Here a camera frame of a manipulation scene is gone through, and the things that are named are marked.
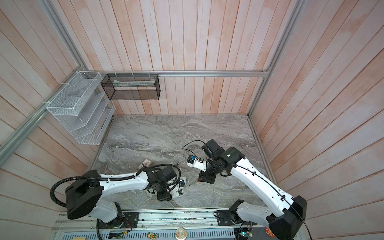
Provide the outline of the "playing card box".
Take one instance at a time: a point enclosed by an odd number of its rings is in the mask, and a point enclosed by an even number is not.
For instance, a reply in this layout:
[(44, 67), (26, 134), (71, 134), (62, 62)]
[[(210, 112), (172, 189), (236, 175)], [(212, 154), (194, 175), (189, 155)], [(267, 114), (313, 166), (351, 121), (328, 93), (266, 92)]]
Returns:
[(153, 165), (153, 161), (149, 160), (148, 158), (144, 159), (142, 163), (138, 166), (138, 170), (142, 168), (149, 168)]

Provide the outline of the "red round sticker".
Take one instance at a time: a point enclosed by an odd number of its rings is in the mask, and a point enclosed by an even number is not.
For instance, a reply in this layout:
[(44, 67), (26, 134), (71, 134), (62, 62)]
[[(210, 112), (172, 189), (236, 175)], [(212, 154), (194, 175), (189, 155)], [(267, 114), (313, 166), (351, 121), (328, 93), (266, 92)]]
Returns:
[(265, 227), (265, 231), (266, 231), (266, 234), (267, 234), (269, 237), (271, 237), (271, 238), (275, 237), (275, 235), (274, 235), (273, 232), (270, 230), (270, 228)]

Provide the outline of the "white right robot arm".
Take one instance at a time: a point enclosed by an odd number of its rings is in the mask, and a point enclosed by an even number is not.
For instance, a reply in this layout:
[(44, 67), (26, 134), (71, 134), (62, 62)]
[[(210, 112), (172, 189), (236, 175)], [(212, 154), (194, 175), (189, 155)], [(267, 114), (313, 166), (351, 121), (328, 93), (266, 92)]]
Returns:
[(215, 140), (210, 140), (202, 150), (206, 160), (195, 155), (187, 160), (189, 167), (200, 170), (198, 182), (214, 184), (216, 176), (226, 172), (228, 177), (242, 181), (266, 204), (261, 207), (237, 200), (228, 210), (216, 212), (218, 225), (252, 223), (269, 228), (279, 240), (294, 239), (305, 224), (308, 204), (303, 197), (293, 197), (281, 190), (234, 147), (225, 150)]

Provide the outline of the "small colourful charm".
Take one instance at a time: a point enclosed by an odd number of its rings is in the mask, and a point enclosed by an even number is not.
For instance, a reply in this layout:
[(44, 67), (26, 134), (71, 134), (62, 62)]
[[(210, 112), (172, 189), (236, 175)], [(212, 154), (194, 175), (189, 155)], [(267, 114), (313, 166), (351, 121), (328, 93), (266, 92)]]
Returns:
[(147, 233), (147, 238), (149, 240), (158, 240), (159, 239), (159, 234), (148, 232)]

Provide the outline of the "round gold white badge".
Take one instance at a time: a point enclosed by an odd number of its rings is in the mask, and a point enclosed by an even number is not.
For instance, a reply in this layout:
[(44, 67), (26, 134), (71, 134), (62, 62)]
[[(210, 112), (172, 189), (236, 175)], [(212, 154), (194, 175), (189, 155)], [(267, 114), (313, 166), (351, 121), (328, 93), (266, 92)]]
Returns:
[(188, 232), (185, 228), (179, 227), (175, 232), (175, 238), (177, 240), (185, 240), (188, 236)]

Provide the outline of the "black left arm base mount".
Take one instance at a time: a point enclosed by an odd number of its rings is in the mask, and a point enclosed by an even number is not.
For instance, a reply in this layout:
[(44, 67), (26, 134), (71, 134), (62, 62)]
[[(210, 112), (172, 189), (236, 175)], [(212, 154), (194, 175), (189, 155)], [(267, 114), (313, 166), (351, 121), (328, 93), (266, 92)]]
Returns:
[(127, 212), (123, 213), (124, 215), (124, 227), (128, 230), (133, 230), (137, 228), (139, 221), (139, 212)]

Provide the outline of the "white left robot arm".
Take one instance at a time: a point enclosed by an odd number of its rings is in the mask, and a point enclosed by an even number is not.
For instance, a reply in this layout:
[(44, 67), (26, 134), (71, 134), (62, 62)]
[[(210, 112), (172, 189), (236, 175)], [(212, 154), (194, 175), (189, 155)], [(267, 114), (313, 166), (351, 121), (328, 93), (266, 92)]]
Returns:
[(100, 175), (96, 170), (88, 171), (83, 176), (72, 177), (72, 184), (66, 188), (67, 218), (76, 220), (89, 216), (110, 223), (121, 217), (121, 207), (107, 201), (108, 196), (147, 190), (156, 194), (159, 202), (169, 201), (180, 178), (180, 168), (172, 164), (143, 167), (136, 173), (122, 175)]

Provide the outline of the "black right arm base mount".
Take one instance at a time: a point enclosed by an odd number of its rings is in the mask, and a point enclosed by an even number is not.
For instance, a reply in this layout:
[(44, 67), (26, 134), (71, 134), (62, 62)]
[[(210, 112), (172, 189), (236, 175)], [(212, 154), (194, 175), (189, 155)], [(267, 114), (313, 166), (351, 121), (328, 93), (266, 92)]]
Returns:
[(219, 210), (214, 212), (219, 226), (237, 226), (241, 224), (252, 224), (253, 222), (245, 222), (240, 217), (230, 210)]

